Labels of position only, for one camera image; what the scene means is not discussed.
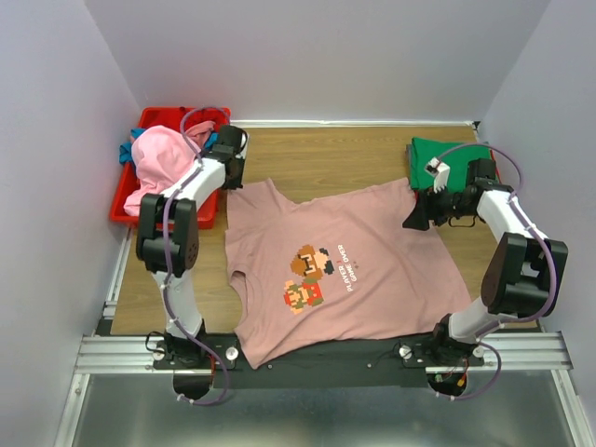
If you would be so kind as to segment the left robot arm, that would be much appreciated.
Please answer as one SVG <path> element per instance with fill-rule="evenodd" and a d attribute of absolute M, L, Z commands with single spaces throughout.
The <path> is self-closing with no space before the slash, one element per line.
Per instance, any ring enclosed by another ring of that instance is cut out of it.
<path fill-rule="evenodd" d="M 218 355 L 200 340 L 204 322 L 196 306 L 192 269 L 199 250 L 197 209 L 211 193 L 242 186 L 249 134 L 220 126 L 209 151 L 186 129 L 173 133 L 169 153 L 189 156 L 170 187 L 145 194 L 140 202 L 137 257 L 153 275 L 168 316 L 162 346 L 154 351 L 164 361 L 199 366 L 207 354 Z"/>

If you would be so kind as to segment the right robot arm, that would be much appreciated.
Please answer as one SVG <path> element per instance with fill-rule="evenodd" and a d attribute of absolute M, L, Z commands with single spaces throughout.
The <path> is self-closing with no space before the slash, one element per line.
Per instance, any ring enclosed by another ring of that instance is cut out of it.
<path fill-rule="evenodd" d="M 534 321 L 552 312 L 568 248 L 530 221 L 514 189 L 499 182 L 492 159 L 469 162 L 461 192 L 449 190 L 450 169 L 441 159 L 431 159 L 425 170 L 433 184 L 417 193 L 403 228 L 426 231 L 470 217 L 486 223 L 497 242 L 479 298 L 465 310 L 445 315 L 418 342 L 400 346 L 404 362 L 414 366 L 454 366 L 472 356 L 481 340 L 502 325 Z"/>

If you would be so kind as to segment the dusty pink printed t-shirt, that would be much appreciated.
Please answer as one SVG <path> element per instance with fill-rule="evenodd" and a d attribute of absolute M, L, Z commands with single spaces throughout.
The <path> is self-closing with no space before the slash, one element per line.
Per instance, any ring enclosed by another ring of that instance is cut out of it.
<path fill-rule="evenodd" d="M 431 331 L 471 301 L 434 230 L 403 227 L 406 179 L 294 203 L 271 180 L 227 197 L 225 253 L 252 368 L 321 342 Z"/>

